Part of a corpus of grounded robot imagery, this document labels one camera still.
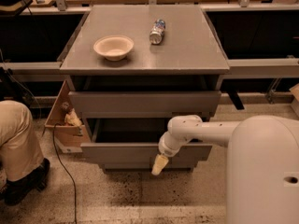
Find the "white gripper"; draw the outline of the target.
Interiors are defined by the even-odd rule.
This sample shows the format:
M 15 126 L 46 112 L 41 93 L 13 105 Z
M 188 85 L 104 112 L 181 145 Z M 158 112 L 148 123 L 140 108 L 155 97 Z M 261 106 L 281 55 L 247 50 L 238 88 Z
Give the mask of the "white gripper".
M 156 156 L 151 173 L 153 175 L 159 175 L 163 168 L 168 164 L 168 158 L 176 156 L 180 148 L 181 143 L 176 137 L 170 132 L 164 133 L 158 143 L 158 149 L 161 154 Z

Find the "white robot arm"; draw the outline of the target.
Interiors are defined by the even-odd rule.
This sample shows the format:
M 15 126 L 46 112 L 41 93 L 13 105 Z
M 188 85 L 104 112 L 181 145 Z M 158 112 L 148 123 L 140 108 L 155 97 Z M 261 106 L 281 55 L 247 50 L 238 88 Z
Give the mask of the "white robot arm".
M 299 224 L 299 121 L 254 116 L 204 122 L 176 116 L 159 140 L 159 175 L 193 139 L 227 148 L 226 224 Z

